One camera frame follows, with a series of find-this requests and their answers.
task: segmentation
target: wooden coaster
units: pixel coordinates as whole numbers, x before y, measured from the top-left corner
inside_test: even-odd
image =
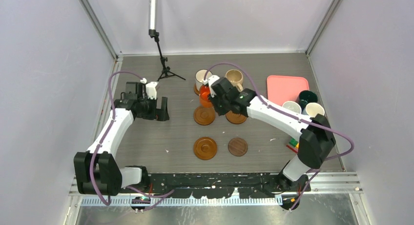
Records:
[[[216,114],[213,108],[204,108],[199,106],[194,111],[194,120],[200,125],[209,125],[216,118]]]
[[[228,151],[234,156],[241,157],[247,153],[247,142],[242,138],[233,138],[228,142]]]
[[[210,137],[201,137],[194,143],[194,154],[201,160],[210,160],[216,153],[216,141]]]
[[[200,91],[197,90],[197,86],[195,84],[194,84],[194,92],[195,92],[195,94],[197,94],[197,96],[200,95]]]
[[[247,120],[247,117],[242,114],[235,114],[231,111],[226,113],[227,120],[232,124],[242,124]]]

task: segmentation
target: pink tray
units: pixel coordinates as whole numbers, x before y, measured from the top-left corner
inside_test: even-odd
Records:
[[[309,90],[308,80],[303,77],[280,75],[268,77],[268,100],[280,106],[287,101],[296,101],[303,90]]]

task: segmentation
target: mug handle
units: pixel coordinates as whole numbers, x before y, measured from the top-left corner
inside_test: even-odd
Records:
[[[236,84],[237,90],[239,90],[239,92],[243,91],[243,86],[241,84]]]

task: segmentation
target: white wall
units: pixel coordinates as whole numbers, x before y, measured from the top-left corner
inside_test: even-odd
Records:
[[[113,60],[78,0],[0,0],[0,220],[63,222]]]
[[[413,13],[413,0],[343,0],[311,54],[331,124],[356,143],[345,164],[381,225],[414,219]]]
[[[332,0],[158,0],[166,53],[305,51]],[[90,0],[115,48],[158,53],[149,0]]]

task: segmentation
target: orange mug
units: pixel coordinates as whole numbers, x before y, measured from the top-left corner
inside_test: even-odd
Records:
[[[210,88],[205,85],[201,85],[199,100],[200,100],[200,104],[205,108],[213,107],[213,104],[208,99],[209,95],[210,95]]]

